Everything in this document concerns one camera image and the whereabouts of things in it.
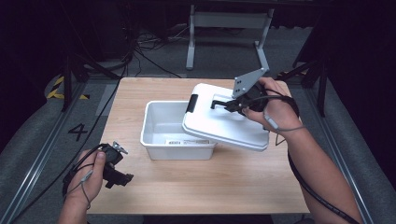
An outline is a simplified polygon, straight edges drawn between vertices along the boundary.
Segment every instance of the finger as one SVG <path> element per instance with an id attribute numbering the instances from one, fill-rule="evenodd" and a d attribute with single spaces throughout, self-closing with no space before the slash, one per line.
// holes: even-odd
<path id="1" fill-rule="evenodd" d="M 83 157 L 85 157 L 89 152 L 90 152 L 90 150 L 83 151 L 81 153 L 79 159 L 82 160 Z M 96 153 L 97 153 L 97 150 L 95 150 L 89 157 L 87 157 L 87 159 L 85 159 L 85 161 L 81 164 L 81 166 L 86 165 L 86 164 L 94 163 L 95 162 Z"/>
<path id="2" fill-rule="evenodd" d="M 272 91 L 278 91 L 281 94 L 286 94 L 284 90 L 279 86 L 279 84 L 271 77 L 261 77 L 259 79 L 260 84 L 264 86 L 265 89 L 272 90 Z M 275 92 L 268 91 L 268 95 L 277 95 Z"/>
<path id="3" fill-rule="evenodd" d="M 103 151 L 96 153 L 96 159 L 93 165 L 93 172 L 97 174 L 102 174 L 106 163 L 106 154 Z"/>
<path id="4" fill-rule="evenodd" d="M 259 122 L 260 124 L 264 124 L 265 122 L 262 112 L 256 112 L 254 110 L 249 109 L 248 107 L 244 108 L 242 112 L 247 116 L 248 119 Z"/>

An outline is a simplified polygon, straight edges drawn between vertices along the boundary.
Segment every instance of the white plastic container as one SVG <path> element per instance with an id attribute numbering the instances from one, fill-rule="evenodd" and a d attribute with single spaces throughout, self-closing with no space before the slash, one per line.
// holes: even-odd
<path id="1" fill-rule="evenodd" d="M 146 106 L 141 144 L 152 160 L 209 160 L 216 143 L 186 134 L 188 101 L 151 101 Z"/>
<path id="2" fill-rule="evenodd" d="M 237 112 L 230 113 L 222 105 L 211 108 L 213 100 L 231 101 L 233 90 L 200 83 L 195 86 L 189 109 L 182 122 L 185 133 L 217 143 L 264 151 L 269 132 L 260 123 Z"/>

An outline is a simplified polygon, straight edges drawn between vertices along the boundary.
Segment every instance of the lid handle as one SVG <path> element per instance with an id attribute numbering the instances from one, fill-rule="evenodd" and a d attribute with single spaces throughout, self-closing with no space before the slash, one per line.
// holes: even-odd
<path id="1" fill-rule="evenodd" d="M 195 108 L 195 105 L 197 104 L 197 100 L 198 100 L 198 94 L 192 94 L 190 97 L 189 105 L 187 105 L 186 113 L 194 112 L 194 108 Z"/>

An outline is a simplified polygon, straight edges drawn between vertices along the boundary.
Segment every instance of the wooden table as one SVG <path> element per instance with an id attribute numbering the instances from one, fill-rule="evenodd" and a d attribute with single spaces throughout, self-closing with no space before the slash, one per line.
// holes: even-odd
<path id="1" fill-rule="evenodd" d="M 117 140 L 129 154 L 116 169 L 133 180 L 102 187 L 91 214 L 279 214 L 308 213 L 291 172 L 287 144 L 264 152 L 217 144 L 208 161 L 152 161 L 140 144 L 146 104 L 151 100 L 186 100 L 195 85 L 233 88 L 230 79 L 126 77 L 111 108 L 102 143 Z"/>

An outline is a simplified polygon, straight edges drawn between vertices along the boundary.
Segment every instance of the yellow tape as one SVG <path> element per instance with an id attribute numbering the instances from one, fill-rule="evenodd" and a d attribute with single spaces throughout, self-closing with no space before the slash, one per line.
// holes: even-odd
<path id="1" fill-rule="evenodd" d="M 49 98 L 56 98 L 56 99 L 64 99 L 64 94 L 61 93 L 56 93 L 61 86 L 61 84 L 64 82 L 64 76 L 60 75 L 58 79 L 56 79 L 55 84 L 53 84 L 52 90 L 49 92 L 47 99 Z M 80 100 L 89 100 L 90 95 L 89 94 L 82 94 L 79 97 Z"/>

